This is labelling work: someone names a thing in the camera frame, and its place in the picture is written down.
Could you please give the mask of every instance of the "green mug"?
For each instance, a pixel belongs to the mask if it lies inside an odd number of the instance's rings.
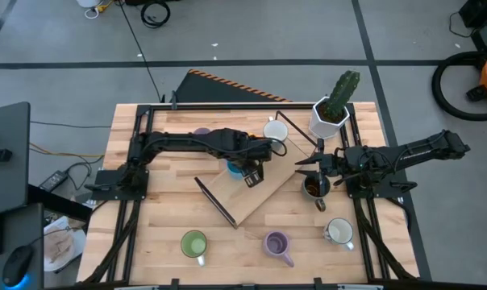
[[[204,267],[204,253],[208,247],[206,236],[198,231],[191,230],[181,240],[181,250],[186,257],[197,258],[199,266]]]

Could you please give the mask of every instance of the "computer mouse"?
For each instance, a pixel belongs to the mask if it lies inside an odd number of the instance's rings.
[[[3,266],[3,283],[7,287],[13,287],[19,284],[25,274],[27,274],[28,265],[32,259],[31,246],[19,246],[10,253],[9,259]]]

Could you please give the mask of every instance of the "purple cup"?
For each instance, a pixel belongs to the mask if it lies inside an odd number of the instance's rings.
[[[293,260],[289,255],[289,238],[279,230],[268,233],[263,240],[263,251],[265,254],[285,261],[287,265],[293,267]]]
[[[208,128],[204,128],[204,127],[200,127],[200,128],[197,128],[195,131],[194,131],[194,134],[196,135],[204,135],[204,134],[208,134],[210,133],[211,130],[208,129]]]

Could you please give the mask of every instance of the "black monitor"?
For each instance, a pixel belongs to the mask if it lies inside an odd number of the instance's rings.
[[[0,150],[12,152],[8,162],[0,162],[0,213],[27,203],[29,126],[29,103],[0,108]]]

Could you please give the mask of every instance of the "cactus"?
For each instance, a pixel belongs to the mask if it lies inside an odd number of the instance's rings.
[[[360,73],[346,71],[335,84],[330,97],[318,105],[318,115],[326,122],[338,123],[343,118],[343,108],[360,82]]]

